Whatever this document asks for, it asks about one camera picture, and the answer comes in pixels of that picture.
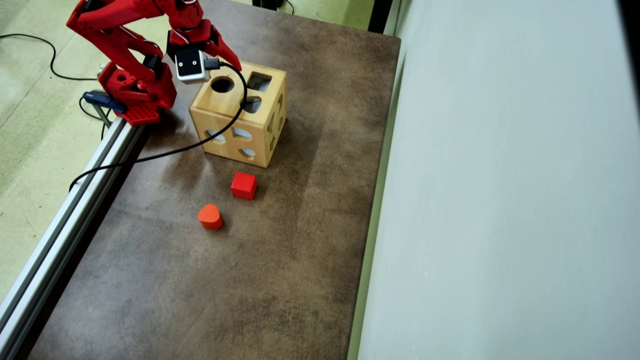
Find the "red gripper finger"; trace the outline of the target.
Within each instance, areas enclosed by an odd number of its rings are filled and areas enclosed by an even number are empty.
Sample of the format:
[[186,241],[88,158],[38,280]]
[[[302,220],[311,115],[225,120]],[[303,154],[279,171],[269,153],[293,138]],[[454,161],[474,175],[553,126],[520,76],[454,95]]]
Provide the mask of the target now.
[[224,42],[222,38],[211,38],[207,42],[207,54],[212,57],[218,57],[223,59],[226,63],[231,64],[238,71],[242,71],[242,64],[237,55],[231,48]]

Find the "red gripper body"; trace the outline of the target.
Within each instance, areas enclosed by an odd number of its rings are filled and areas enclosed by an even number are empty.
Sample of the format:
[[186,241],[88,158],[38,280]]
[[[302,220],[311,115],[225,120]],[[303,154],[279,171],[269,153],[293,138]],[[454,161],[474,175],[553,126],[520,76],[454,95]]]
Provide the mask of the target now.
[[196,48],[213,57],[221,57],[222,37],[210,20],[201,20],[192,27],[183,27],[184,23],[170,20],[171,30],[167,33],[166,54],[176,63],[178,50]]

